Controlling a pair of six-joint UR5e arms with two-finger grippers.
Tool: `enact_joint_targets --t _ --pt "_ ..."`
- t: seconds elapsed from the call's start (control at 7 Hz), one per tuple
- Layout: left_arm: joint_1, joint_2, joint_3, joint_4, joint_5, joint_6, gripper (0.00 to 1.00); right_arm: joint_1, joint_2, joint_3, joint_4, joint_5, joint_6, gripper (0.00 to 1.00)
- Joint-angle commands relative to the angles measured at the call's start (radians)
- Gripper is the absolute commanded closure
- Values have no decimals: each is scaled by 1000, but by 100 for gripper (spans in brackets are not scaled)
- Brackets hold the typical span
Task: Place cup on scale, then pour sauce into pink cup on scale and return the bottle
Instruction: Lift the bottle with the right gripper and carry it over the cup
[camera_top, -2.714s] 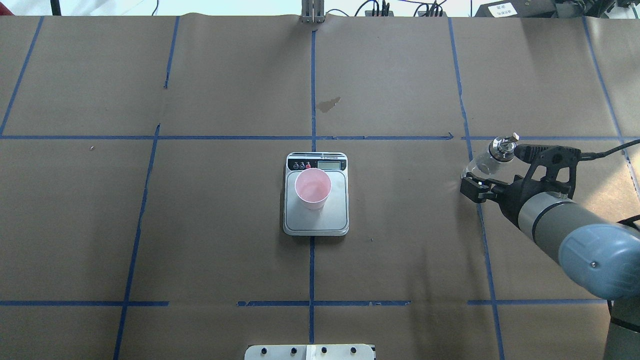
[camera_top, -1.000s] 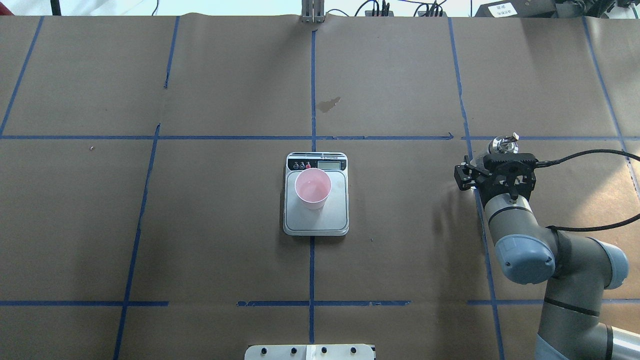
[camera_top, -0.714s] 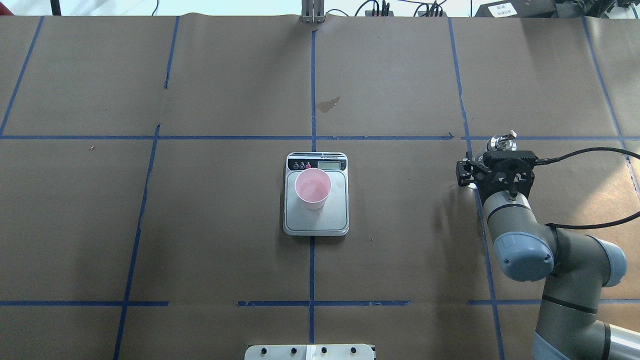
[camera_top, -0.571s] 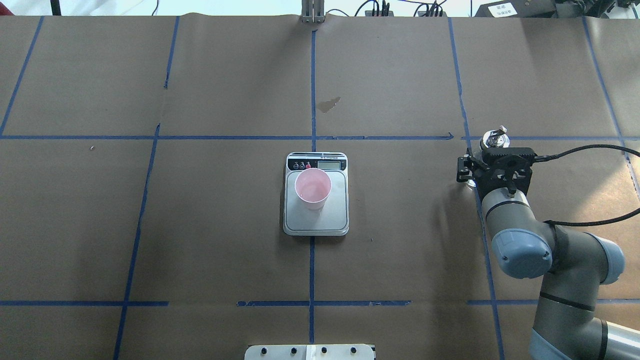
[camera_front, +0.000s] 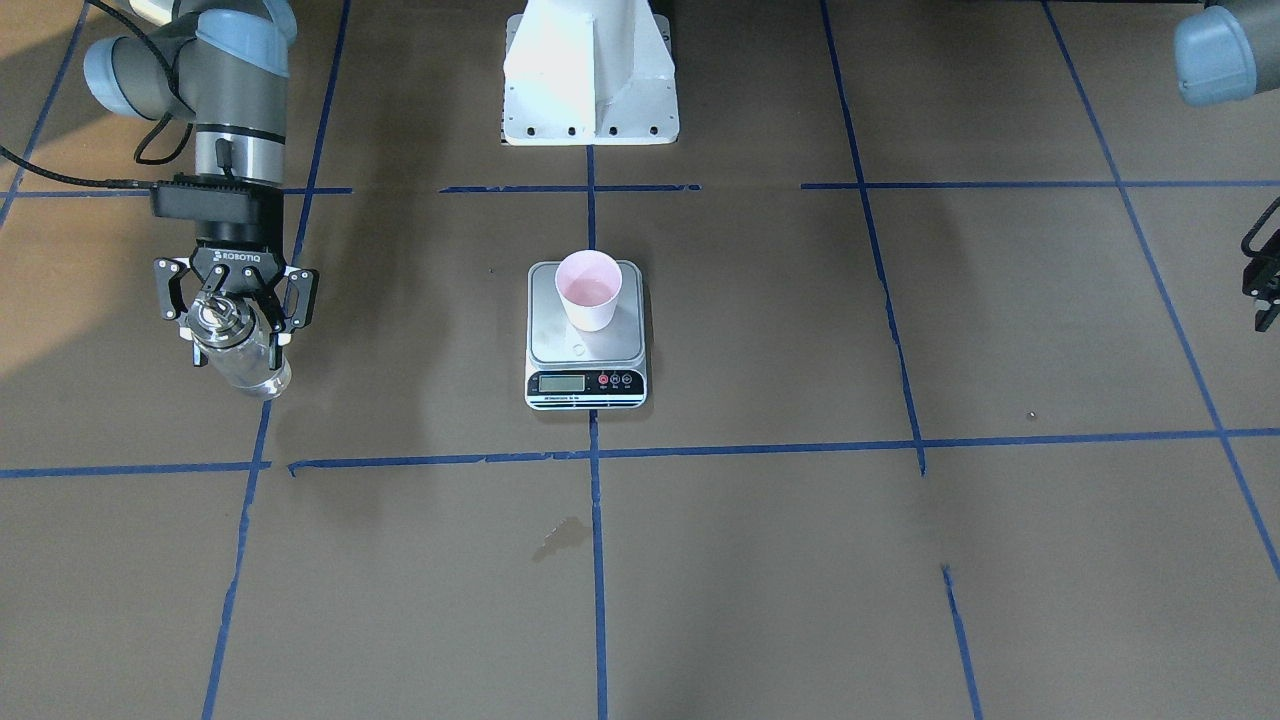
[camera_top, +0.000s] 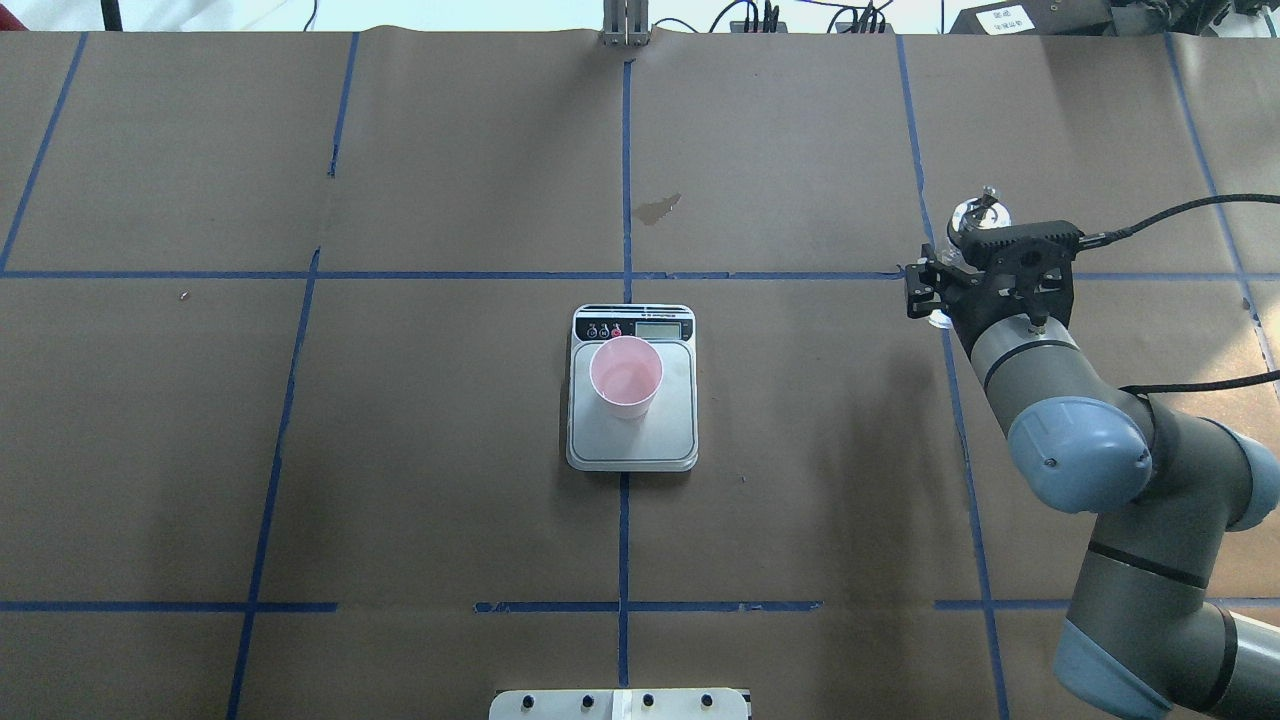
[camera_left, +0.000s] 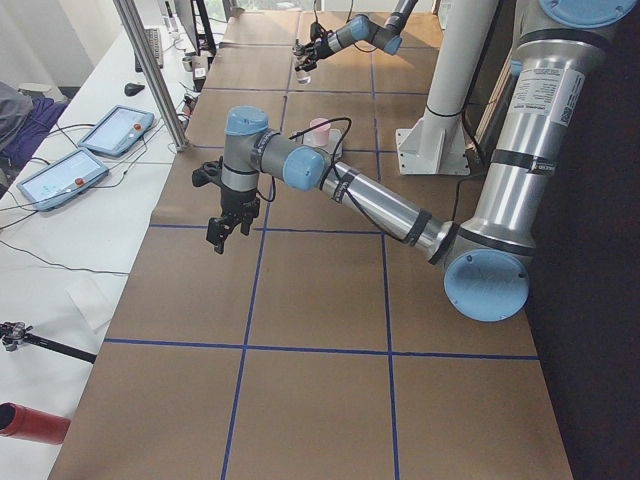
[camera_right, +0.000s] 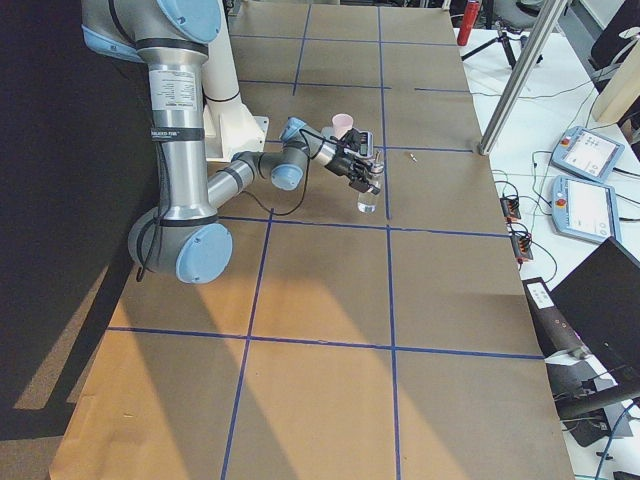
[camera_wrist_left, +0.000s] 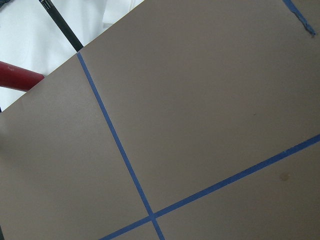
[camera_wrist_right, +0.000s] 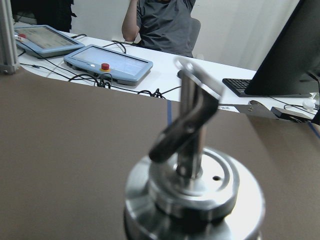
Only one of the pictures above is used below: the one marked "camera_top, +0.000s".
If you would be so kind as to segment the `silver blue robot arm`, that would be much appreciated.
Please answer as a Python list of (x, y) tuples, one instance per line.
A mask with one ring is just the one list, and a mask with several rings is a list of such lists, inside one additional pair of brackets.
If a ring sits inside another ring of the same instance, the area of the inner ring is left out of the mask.
[(1103, 242), (1070, 222), (1014, 225), (960, 204), (906, 269), (908, 315), (945, 314), (1036, 497), (1096, 518), (1053, 674), (1121, 719), (1183, 707), (1277, 716), (1277, 628), (1207, 598), (1222, 538), (1277, 507), (1277, 457), (1151, 389), (1105, 382), (1068, 329), (1073, 261)]

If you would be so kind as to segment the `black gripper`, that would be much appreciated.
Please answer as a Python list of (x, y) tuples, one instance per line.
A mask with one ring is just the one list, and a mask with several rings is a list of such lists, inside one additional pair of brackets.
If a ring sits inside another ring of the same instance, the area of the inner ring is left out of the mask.
[[(954, 215), (947, 228), (946, 263), (986, 263), (977, 237), (986, 215)], [(973, 346), (997, 323), (1023, 316), (1033, 336), (1048, 332), (1050, 322), (1068, 325), (1073, 311), (1073, 270), (1069, 263), (1048, 266), (996, 263), (968, 273), (937, 263), (905, 266), (905, 309), (913, 320), (946, 325), (964, 346)]]

